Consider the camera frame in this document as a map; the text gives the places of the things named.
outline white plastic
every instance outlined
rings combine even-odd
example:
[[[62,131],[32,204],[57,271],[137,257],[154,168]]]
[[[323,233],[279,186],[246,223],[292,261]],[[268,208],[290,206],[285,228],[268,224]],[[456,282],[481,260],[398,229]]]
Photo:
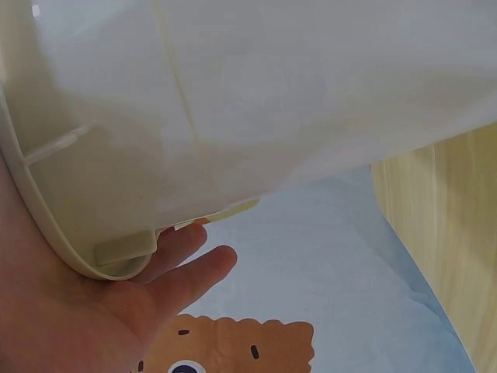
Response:
[[[157,230],[497,120],[493,0],[1,0],[2,153],[124,279]]]

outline light wood surface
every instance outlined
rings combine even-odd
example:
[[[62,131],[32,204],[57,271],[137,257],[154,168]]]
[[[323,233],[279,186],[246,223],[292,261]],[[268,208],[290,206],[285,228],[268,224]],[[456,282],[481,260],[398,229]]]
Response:
[[[497,372],[497,124],[371,169],[385,217],[477,371]]]

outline light blue surface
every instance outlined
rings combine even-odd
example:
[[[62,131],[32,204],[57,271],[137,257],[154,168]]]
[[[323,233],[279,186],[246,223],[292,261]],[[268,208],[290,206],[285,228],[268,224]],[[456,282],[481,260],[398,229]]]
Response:
[[[187,312],[310,322],[315,373],[474,372],[368,168],[275,193],[208,231],[206,248],[232,245],[238,265]]]

